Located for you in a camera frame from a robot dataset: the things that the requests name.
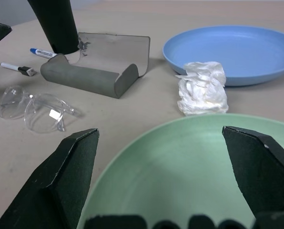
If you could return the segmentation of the clear plastic glasses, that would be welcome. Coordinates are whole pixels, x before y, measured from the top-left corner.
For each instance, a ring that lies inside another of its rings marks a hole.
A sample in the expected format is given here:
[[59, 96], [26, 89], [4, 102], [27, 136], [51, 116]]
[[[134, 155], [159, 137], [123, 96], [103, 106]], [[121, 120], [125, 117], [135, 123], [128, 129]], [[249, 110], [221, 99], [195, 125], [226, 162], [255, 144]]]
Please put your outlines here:
[[82, 112], [52, 94], [30, 94], [23, 87], [8, 87], [0, 100], [0, 117], [23, 118], [25, 126], [35, 133], [64, 132], [68, 121], [82, 117]]

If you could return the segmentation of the green plastic plate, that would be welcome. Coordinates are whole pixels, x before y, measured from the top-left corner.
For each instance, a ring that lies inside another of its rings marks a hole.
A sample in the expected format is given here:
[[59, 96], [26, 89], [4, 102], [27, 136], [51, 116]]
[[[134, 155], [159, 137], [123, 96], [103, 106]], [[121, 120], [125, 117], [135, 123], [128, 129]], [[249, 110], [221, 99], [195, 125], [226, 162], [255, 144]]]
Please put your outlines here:
[[159, 126], [111, 161], [86, 199], [77, 229], [97, 215], [139, 215], [148, 228], [170, 220], [186, 229], [194, 214], [215, 224], [251, 227], [254, 215], [235, 180], [222, 129], [236, 126], [273, 137], [284, 148], [284, 123], [241, 115], [191, 116]]

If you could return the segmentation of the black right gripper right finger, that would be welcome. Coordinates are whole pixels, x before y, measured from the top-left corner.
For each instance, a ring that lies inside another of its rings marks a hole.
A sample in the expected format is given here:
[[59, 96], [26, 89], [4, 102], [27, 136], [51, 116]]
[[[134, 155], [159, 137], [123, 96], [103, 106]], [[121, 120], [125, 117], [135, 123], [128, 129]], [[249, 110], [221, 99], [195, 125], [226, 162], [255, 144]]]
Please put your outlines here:
[[284, 211], [284, 148], [269, 135], [235, 126], [224, 126], [222, 135], [252, 213]]

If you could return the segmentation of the black capped whiteboard marker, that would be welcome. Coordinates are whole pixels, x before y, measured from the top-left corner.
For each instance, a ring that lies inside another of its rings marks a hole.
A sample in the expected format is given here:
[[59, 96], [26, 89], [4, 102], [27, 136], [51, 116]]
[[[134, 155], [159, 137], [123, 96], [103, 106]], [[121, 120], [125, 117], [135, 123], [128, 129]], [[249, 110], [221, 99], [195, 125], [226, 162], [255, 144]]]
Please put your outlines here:
[[29, 77], [34, 76], [37, 73], [33, 68], [26, 67], [26, 66], [19, 67], [13, 64], [5, 63], [5, 62], [1, 62], [0, 65], [3, 68], [20, 72], [22, 75], [29, 76]]

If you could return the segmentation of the blue capped whiteboard marker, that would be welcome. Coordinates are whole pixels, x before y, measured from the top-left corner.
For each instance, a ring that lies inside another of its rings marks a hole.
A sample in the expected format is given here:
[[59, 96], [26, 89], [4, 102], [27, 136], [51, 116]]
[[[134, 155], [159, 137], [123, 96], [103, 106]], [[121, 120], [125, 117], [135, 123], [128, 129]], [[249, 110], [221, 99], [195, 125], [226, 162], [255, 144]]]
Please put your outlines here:
[[53, 52], [35, 49], [35, 48], [30, 48], [30, 52], [37, 55], [37, 56], [46, 58], [46, 59], [51, 59], [51, 58], [53, 58], [57, 55], [56, 53], [53, 53]]

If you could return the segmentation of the white tissue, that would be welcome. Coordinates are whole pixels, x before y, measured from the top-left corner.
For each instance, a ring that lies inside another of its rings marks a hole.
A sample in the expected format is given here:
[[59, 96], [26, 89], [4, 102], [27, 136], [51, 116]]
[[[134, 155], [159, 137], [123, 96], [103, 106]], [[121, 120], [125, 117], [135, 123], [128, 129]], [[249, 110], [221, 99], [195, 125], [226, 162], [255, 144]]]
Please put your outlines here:
[[225, 114], [229, 110], [225, 92], [226, 76], [218, 62], [190, 62], [186, 75], [178, 75], [179, 110], [186, 116]]

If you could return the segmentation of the grey glasses case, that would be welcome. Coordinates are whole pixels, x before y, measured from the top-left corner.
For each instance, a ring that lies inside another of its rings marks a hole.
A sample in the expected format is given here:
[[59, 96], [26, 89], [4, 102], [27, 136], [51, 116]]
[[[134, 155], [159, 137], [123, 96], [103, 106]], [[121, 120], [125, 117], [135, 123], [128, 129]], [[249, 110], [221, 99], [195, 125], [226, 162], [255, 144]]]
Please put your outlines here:
[[148, 70], [149, 36], [80, 32], [78, 38], [79, 60], [52, 57], [40, 68], [46, 81], [119, 99]]

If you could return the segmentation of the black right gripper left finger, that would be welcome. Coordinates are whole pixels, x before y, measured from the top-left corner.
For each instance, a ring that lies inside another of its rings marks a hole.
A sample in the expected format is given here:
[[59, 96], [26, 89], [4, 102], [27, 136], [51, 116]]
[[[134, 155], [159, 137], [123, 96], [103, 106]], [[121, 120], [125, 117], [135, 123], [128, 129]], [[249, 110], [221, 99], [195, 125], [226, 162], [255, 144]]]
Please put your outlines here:
[[0, 229], [76, 229], [90, 189], [98, 141], [98, 129], [63, 139], [1, 216]]

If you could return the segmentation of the blue plastic plate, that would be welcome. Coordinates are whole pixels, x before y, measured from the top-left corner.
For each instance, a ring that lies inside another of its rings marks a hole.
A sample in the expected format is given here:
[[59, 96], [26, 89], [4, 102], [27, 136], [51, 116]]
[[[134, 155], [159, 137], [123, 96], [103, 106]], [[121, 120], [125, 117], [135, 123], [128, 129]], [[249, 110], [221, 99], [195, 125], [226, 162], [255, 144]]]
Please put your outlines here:
[[162, 53], [170, 67], [185, 74], [189, 62], [219, 62], [226, 86], [265, 83], [284, 75], [284, 33], [266, 28], [225, 25], [181, 32]]

